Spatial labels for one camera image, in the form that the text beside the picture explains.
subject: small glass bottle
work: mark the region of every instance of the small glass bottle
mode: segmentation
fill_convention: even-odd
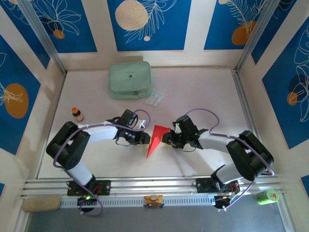
[[[76,121],[81,122],[84,119],[84,115],[82,115],[81,111],[76,107],[72,108],[72,115],[75,117]]]

